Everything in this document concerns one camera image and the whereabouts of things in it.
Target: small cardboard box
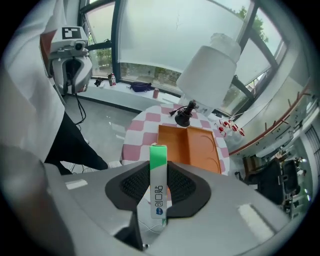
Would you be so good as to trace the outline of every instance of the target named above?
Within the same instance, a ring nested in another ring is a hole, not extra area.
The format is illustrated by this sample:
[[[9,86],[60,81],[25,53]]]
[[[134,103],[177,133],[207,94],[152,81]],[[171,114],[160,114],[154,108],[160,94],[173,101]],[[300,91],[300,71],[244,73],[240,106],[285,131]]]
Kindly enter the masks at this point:
[[[167,146],[150,146],[151,218],[165,219],[167,213]]]

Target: air vent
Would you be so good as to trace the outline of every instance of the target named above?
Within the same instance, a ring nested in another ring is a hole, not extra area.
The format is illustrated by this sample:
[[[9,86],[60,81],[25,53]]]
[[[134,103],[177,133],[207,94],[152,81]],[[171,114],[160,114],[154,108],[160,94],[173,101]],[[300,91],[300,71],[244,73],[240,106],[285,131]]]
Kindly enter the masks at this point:
[[[316,161],[316,168],[318,171],[318,177],[320,177],[320,140],[316,133],[315,128],[311,125],[310,129],[305,132],[306,137],[308,138],[311,149],[314,154]]]

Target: pink and white checkered tablecloth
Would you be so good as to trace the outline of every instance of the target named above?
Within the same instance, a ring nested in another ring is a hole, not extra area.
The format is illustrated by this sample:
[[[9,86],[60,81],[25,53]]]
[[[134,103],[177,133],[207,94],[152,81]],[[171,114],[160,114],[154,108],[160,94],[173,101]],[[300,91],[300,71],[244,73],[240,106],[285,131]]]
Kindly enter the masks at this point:
[[[180,108],[178,104],[161,104],[147,108],[138,114],[126,131],[122,148],[122,164],[128,165],[137,161],[150,160],[150,145],[158,140],[159,125],[181,127],[175,121],[175,116],[169,112]],[[228,175],[230,169],[229,152],[226,142],[214,123],[203,114],[192,111],[190,125],[213,131],[216,149],[220,159],[221,172]]]

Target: tiled floor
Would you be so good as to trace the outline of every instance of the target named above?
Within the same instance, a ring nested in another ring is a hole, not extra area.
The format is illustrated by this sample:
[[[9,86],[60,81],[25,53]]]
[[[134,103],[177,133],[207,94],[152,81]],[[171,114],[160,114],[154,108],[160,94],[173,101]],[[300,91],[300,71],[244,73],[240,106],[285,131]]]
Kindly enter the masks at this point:
[[[77,99],[67,96],[65,99],[65,111],[74,123],[81,120]],[[136,113],[125,111],[112,106],[79,99],[86,113],[85,121],[80,124],[83,137],[89,141],[89,145],[106,162],[118,161],[121,156],[122,146],[126,135],[126,129],[130,125]],[[71,164],[63,162],[66,168]],[[76,165],[73,172],[83,171],[81,165]]]

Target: black pants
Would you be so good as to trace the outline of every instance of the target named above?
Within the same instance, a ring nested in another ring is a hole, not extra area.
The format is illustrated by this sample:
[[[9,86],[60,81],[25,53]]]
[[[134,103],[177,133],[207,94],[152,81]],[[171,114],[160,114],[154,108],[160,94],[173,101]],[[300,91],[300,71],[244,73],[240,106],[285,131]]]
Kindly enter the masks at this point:
[[[71,174],[60,161],[84,165],[97,170],[108,168],[107,163],[86,143],[78,127],[66,112],[64,112],[62,123],[44,162],[57,166],[61,175]]]

